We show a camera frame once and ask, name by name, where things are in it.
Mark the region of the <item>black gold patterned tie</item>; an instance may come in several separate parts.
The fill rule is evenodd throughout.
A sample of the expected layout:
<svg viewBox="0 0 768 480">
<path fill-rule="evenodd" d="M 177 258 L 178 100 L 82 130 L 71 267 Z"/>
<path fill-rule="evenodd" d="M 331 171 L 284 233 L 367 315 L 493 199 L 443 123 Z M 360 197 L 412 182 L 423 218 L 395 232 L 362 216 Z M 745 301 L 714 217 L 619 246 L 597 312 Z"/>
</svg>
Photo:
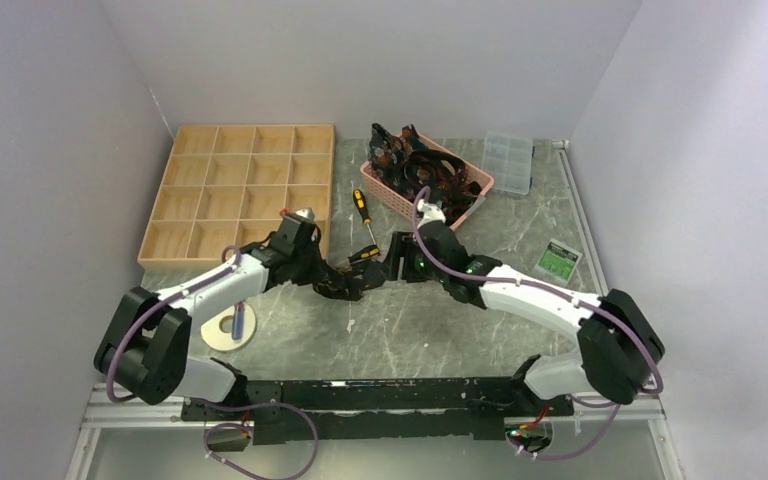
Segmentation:
<svg viewBox="0 0 768 480">
<path fill-rule="evenodd" d="M 312 288 L 328 299 L 359 301 L 365 291 L 379 288 L 387 280 L 383 264 L 375 260 L 338 266 L 324 263 L 314 275 Z"/>
</svg>

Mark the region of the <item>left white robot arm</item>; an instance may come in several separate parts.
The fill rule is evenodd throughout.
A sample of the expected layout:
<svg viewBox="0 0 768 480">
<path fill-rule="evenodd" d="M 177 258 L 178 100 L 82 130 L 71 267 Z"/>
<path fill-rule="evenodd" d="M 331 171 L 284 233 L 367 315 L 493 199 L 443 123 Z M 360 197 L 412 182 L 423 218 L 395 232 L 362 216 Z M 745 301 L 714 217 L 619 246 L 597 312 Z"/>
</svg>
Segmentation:
<svg viewBox="0 0 768 480">
<path fill-rule="evenodd" d="M 226 309 L 287 282 L 313 284 L 329 266 L 310 208 L 286 212 L 263 242 L 229 246 L 222 263 L 159 291 L 126 292 L 94 355 L 113 403 L 156 405 L 170 396 L 207 405 L 218 417 L 239 417 L 250 403 L 247 377 L 230 364 L 190 351 L 190 339 Z"/>
</svg>

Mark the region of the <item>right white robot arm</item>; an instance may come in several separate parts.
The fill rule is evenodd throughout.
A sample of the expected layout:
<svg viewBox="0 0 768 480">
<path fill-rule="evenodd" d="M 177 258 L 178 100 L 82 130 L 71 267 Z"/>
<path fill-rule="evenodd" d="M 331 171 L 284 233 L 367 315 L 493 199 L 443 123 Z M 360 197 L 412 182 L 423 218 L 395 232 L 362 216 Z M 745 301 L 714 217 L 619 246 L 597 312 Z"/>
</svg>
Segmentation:
<svg viewBox="0 0 768 480">
<path fill-rule="evenodd" d="M 596 392 L 609 403 L 629 405 L 648 386 L 665 347 L 631 296 L 612 289 L 599 296 L 529 277 L 498 259 L 470 254 L 440 222 L 417 233 L 392 234 L 384 260 L 392 280 L 433 281 L 455 301 L 501 311 L 564 336 L 572 351 L 534 355 L 512 375 L 511 401 L 534 415 L 562 396 Z"/>
</svg>

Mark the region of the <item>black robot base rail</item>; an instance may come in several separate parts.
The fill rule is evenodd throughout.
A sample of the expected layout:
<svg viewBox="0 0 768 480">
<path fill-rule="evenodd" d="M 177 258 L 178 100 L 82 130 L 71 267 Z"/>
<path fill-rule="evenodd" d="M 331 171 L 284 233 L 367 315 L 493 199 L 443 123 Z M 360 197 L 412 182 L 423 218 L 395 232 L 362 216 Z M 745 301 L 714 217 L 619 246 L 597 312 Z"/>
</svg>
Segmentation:
<svg viewBox="0 0 768 480">
<path fill-rule="evenodd" d="M 500 440 L 537 416 L 570 417 L 562 396 L 529 398 L 504 376 L 379 380 L 251 380 L 245 404 L 257 445 L 309 440 L 467 436 Z"/>
</svg>

